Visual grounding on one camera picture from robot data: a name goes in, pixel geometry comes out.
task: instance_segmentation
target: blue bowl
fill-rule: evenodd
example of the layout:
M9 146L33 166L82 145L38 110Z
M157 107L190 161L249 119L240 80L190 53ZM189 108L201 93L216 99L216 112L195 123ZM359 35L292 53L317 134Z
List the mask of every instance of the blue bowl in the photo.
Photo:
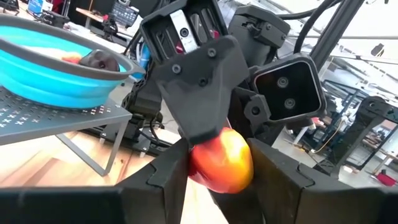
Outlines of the blue bowl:
M29 50L48 47L87 55L106 50L118 61L120 72L64 62ZM50 106L93 108L129 75L142 68L112 50L71 32L0 14L0 85L12 93Z

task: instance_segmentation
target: metal shelf leg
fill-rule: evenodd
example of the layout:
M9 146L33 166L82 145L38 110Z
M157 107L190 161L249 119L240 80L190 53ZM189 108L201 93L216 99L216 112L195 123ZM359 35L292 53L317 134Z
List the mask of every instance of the metal shelf leg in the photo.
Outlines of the metal shelf leg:
M89 165L95 172L97 172L102 177L106 176L112 168L113 162L116 158L116 154L118 153L120 143L123 138L124 131L126 130L127 123L123 122L120 124L120 128L118 131L118 135L116 136L115 142L113 144L113 148L111 151L111 155L109 156L108 163L103 169L96 161L94 161L89 155L87 155L83 150L81 150L75 143L73 143L68 137L64 134L57 134L56 137L61 140L66 146L70 148L80 159L82 159L87 165Z

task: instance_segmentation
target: wooden floor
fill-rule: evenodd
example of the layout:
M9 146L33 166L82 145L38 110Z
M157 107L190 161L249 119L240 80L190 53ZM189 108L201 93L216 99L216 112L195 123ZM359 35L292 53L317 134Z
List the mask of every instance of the wooden floor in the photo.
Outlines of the wooden floor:
M108 160L110 144L100 144L97 138L83 133L66 133L72 141L103 166ZM167 131L158 133L161 139L177 141L179 136ZM0 146L0 186L101 186L114 185L132 175L148 162L151 156L120 148L113 168L106 177L80 160L55 136ZM181 223L227 223L208 191L188 180Z

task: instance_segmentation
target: bowl rim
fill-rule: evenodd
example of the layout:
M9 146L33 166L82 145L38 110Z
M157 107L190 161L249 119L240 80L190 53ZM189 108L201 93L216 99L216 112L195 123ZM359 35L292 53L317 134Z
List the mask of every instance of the bowl rim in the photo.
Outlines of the bowl rim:
M35 63L47 68L51 68L60 72L69 73L71 75L76 75L79 77L92 78L97 80L123 80L133 73L139 72L144 73L145 70L140 67L135 61L129 60L127 57L117 54L113 50L88 40L84 37L80 37L72 32L60 29L57 27L52 27L47 24L42 24L36 21L30 21L28 19L20 18L17 16L10 16L5 14L0 14L0 27L17 27L21 29L27 29L31 31L40 32L47 35L52 35L61 39L65 39L82 46L88 47L89 49L100 49L109 52L116 61L122 65L126 71L125 72L112 72L109 70L101 70L97 68L86 67L83 65L64 62L62 60L52 58L46 55L38 54L32 50L22 47L17 44L13 44L1 38L0 35L0 50L3 50L9 54L16 57L24 59L28 62Z

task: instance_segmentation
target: gray metal panel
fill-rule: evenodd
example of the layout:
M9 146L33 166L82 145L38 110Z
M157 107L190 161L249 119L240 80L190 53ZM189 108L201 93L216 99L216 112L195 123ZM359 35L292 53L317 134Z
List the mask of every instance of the gray metal panel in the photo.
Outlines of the gray metal panel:
M93 109L67 110L21 98L0 86L0 145L127 122L131 116L113 100Z

